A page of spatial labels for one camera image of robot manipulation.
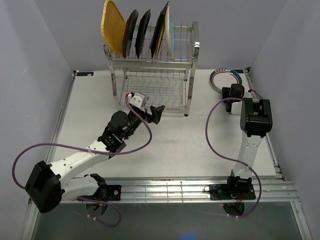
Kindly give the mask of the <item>white plate teal red rim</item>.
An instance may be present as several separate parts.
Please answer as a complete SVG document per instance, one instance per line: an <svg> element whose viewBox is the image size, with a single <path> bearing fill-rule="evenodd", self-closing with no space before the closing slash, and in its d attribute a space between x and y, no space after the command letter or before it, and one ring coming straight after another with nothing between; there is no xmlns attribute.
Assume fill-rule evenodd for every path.
<svg viewBox="0 0 320 240"><path fill-rule="evenodd" d="M218 92L222 92L222 87L231 87L232 84L242 84L242 74L229 68L215 69L209 77L209 83Z"/></svg>

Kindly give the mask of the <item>round woven bamboo plate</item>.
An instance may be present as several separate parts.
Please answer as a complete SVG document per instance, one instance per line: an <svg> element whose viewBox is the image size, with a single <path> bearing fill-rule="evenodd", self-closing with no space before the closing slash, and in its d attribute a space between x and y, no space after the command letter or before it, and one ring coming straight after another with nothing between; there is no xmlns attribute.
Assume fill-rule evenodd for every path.
<svg viewBox="0 0 320 240"><path fill-rule="evenodd" d="M156 49L155 49L155 57L158 58L159 56L159 52L162 46L162 41L163 41L163 36L164 36L164 32L165 32L165 17L166 14L161 14L161 28L160 28L160 32L159 32L159 36L158 36L158 41L156 44Z"/></svg>

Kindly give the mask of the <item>cream and blue round plate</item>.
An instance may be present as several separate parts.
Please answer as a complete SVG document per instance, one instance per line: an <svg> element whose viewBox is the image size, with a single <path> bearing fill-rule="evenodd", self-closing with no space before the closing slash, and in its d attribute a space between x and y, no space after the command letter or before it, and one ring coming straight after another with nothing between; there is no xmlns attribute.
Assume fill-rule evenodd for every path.
<svg viewBox="0 0 320 240"><path fill-rule="evenodd" d="M174 59L174 53L175 53L175 27L173 25L173 16L172 16L172 10L171 7L168 6L165 14L165 39L166 39L166 49L169 59Z"/></svg>

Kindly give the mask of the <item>beige floral square plate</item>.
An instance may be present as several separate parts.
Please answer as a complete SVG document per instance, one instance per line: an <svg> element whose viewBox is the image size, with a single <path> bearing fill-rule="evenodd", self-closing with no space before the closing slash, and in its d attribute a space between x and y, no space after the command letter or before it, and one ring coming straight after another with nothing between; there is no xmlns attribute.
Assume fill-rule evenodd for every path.
<svg viewBox="0 0 320 240"><path fill-rule="evenodd" d="M166 14L167 11L167 7L169 6L169 1L165 4L164 8L162 9L162 11L160 12L156 25L155 25L155 29L153 31L153 36L152 36L152 40L150 43L150 51L151 51L151 58L156 58L155 54L156 54L156 45L158 42L158 37L159 37L159 33L160 33L160 29L161 29L161 21L162 21L162 16L161 14Z"/></svg>

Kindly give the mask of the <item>black floral square plate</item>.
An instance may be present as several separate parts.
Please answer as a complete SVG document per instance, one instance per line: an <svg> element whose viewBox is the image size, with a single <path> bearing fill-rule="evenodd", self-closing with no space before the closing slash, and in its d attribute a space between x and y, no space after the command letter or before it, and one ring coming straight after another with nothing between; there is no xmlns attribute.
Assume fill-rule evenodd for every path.
<svg viewBox="0 0 320 240"><path fill-rule="evenodd" d="M151 10L149 9L144 13L138 25L138 31L137 31L136 40L135 40L135 54L138 59L140 58L143 51L145 35L147 32L150 18L151 18Z"/></svg>
<svg viewBox="0 0 320 240"><path fill-rule="evenodd" d="M135 31L135 26L138 20L139 13L135 9L130 14L129 18L126 21L123 40L122 40L122 55L126 59L131 50L133 34Z"/></svg>

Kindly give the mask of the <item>square woven bamboo plate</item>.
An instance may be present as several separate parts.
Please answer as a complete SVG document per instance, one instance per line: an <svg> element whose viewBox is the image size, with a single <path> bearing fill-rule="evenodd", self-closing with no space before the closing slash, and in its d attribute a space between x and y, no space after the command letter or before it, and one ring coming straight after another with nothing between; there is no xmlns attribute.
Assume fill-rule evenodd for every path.
<svg viewBox="0 0 320 240"><path fill-rule="evenodd" d="M125 19L113 0L106 0L101 18L101 35L104 43L115 54L123 57L122 43L126 28Z"/></svg>

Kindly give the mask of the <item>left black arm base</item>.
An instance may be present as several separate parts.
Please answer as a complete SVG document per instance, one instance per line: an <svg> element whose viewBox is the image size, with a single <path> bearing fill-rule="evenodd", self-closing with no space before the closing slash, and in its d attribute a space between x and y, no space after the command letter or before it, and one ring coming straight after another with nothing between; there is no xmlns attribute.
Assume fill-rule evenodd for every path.
<svg viewBox="0 0 320 240"><path fill-rule="evenodd" d="M99 186L93 197L99 201L120 201L122 193L121 185L107 185Z"/></svg>

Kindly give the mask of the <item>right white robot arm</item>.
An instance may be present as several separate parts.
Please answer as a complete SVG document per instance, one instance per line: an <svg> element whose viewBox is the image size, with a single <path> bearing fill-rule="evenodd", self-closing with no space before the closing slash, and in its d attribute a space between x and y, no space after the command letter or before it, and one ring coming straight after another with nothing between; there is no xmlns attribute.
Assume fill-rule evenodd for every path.
<svg viewBox="0 0 320 240"><path fill-rule="evenodd" d="M273 126L271 102L268 99L253 99L245 95L245 88L239 83L222 88L225 110L231 115L240 116L242 140L237 162L231 170L225 185L226 194L253 200L252 171L258 148Z"/></svg>

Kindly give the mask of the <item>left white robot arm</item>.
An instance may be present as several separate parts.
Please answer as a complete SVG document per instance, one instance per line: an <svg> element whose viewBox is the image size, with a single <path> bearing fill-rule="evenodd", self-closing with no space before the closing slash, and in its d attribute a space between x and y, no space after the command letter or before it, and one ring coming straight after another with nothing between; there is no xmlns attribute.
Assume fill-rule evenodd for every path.
<svg viewBox="0 0 320 240"><path fill-rule="evenodd" d="M163 105L151 106L148 113L143 107L129 104L130 111L117 111L101 136L86 148L52 163L38 162L27 180L25 191L44 214L53 210L62 200L85 198L93 201L107 199L109 187L96 173L78 178L85 170L123 151L128 140L140 125L158 124L165 109Z"/></svg>

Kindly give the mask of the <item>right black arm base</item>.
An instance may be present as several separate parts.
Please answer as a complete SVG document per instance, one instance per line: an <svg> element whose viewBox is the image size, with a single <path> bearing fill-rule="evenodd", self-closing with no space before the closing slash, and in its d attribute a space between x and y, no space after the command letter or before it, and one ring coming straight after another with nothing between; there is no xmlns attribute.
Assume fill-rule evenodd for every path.
<svg viewBox="0 0 320 240"><path fill-rule="evenodd" d="M231 191L227 184L209 184L203 188L203 192L209 194L211 200L255 200L256 194L251 186L248 192Z"/></svg>

